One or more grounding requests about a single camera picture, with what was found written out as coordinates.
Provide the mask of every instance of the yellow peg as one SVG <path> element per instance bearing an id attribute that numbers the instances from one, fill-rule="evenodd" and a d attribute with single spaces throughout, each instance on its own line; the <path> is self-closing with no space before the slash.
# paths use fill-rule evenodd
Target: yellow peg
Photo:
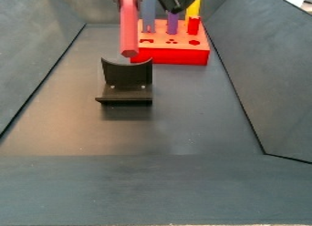
<path id="1" fill-rule="evenodd" d="M 189 17 L 191 16 L 199 16 L 200 14 L 200 3 L 201 0 L 196 0 L 193 4 L 187 9 L 187 14 L 185 14 L 185 25 L 188 26 L 189 24 Z"/>

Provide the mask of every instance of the black bracket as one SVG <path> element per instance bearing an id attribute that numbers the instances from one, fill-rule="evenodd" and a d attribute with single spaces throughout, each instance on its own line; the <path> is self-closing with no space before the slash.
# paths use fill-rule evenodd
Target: black bracket
<path id="1" fill-rule="evenodd" d="M 125 65 L 102 58 L 105 87 L 101 103 L 153 103 L 153 58 L 146 62 Z"/>

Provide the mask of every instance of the red cylinder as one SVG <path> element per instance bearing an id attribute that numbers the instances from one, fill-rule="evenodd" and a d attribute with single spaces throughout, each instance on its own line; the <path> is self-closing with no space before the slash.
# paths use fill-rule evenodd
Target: red cylinder
<path id="1" fill-rule="evenodd" d="M 121 6 L 121 54 L 136 57 L 138 45 L 138 8 L 137 0 L 120 0 Z"/>
<path id="2" fill-rule="evenodd" d="M 200 16 L 191 16 L 189 24 L 188 24 L 188 34 L 197 35 L 199 27 L 200 27 Z"/>

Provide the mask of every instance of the gray wall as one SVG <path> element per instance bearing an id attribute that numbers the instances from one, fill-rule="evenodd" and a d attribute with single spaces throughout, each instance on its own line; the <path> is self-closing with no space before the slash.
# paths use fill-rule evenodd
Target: gray wall
<path id="1" fill-rule="evenodd" d="M 77 11 L 89 24 L 118 24 L 120 14 L 117 4 L 112 0 L 63 0 Z M 201 14 L 209 18 L 225 0 L 203 0 Z M 157 3 L 157 17 L 165 18 L 167 13 Z"/>
<path id="2" fill-rule="evenodd" d="M 312 16 L 227 0 L 207 26 L 266 152 L 312 162 Z"/>
<path id="3" fill-rule="evenodd" d="M 0 0 L 0 134 L 84 25 L 62 0 Z"/>

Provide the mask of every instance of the red pegboard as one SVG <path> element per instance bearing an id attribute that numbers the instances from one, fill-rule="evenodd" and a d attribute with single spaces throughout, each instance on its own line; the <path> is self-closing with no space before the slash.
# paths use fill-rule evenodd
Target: red pegboard
<path id="1" fill-rule="evenodd" d="M 179 23 L 179 34 L 168 34 L 168 20 L 156 20 L 156 33 L 142 33 L 142 20 L 138 22 L 140 55 L 130 59 L 141 63 L 153 58 L 156 64 L 181 64 L 207 66 L 211 46 L 203 24 L 197 35 L 188 34 L 184 20 Z"/>

